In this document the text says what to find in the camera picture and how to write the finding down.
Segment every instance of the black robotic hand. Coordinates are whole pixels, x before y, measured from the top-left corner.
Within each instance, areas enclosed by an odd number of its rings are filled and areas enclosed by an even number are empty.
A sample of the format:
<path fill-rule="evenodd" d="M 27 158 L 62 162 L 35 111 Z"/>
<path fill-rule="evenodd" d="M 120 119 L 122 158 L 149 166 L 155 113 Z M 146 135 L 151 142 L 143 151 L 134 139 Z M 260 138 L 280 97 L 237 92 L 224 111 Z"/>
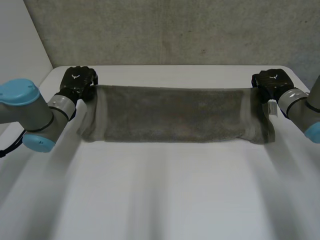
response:
<path fill-rule="evenodd" d="M 269 69 L 254 74 L 251 80 L 252 87 L 260 90 L 261 102 L 266 103 L 273 99 L 277 102 L 282 94 L 294 89 L 294 83 L 282 69 Z"/>
<path fill-rule="evenodd" d="M 79 99 L 88 101 L 93 98 L 93 85 L 98 84 L 96 71 L 87 66 L 69 67 L 62 78 L 60 93 L 77 102 Z"/>

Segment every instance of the cloth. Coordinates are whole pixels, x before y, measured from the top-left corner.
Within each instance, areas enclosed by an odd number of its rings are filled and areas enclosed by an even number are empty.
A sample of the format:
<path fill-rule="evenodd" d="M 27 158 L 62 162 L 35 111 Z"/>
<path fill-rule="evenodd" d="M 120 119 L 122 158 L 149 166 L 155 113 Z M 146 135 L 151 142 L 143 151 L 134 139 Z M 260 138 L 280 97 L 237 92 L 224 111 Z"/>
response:
<path fill-rule="evenodd" d="M 77 133 L 87 142 L 274 142 L 258 91 L 97 85 Z"/>

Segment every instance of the robotic arm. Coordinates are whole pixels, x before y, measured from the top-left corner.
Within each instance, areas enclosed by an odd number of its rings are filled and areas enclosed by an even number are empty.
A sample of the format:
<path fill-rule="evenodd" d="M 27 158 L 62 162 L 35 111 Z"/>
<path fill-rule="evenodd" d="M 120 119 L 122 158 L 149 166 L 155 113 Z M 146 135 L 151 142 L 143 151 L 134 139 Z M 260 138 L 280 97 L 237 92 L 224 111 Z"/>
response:
<path fill-rule="evenodd" d="M 55 146 L 69 121 L 76 115 L 79 99 L 93 96 L 91 86 L 98 76 L 87 66 L 66 70 L 60 91 L 46 103 L 39 89 L 28 79 L 14 79 L 0 86 L 0 124 L 19 122 L 26 130 L 22 142 L 28 148 L 47 153 Z"/>
<path fill-rule="evenodd" d="M 283 115 L 290 119 L 312 142 L 320 144 L 320 76 L 309 95 L 296 88 L 282 69 L 269 69 L 252 76 L 261 101 L 276 100 Z"/>

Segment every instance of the white logo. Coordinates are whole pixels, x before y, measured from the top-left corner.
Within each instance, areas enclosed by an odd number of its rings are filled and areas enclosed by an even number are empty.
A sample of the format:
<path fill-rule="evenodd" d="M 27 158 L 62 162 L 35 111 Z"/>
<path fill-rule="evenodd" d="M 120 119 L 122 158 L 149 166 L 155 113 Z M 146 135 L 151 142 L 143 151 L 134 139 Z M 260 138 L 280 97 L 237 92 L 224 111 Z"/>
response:
<path fill-rule="evenodd" d="M 73 77 L 73 79 L 76 79 L 76 78 L 80 77 L 80 75 L 74 76 L 73 74 L 71 76 Z"/>
<path fill-rule="evenodd" d="M 270 76 L 269 78 L 271 78 L 271 79 L 277 79 L 277 77 L 278 77 L 278 74 L 275 75 L 275 76 Z"/>

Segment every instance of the white wall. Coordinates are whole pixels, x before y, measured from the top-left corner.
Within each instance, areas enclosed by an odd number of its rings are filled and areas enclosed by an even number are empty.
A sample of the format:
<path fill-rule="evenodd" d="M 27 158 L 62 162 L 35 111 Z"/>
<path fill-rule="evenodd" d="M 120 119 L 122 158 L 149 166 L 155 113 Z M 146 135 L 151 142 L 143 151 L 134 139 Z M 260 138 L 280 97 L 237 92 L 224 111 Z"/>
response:
<path fill-rule="evenodd" d="M 0 0 L 0 84 L 27 78 L 39 86 L 52 69 L 23 0 Z"/>

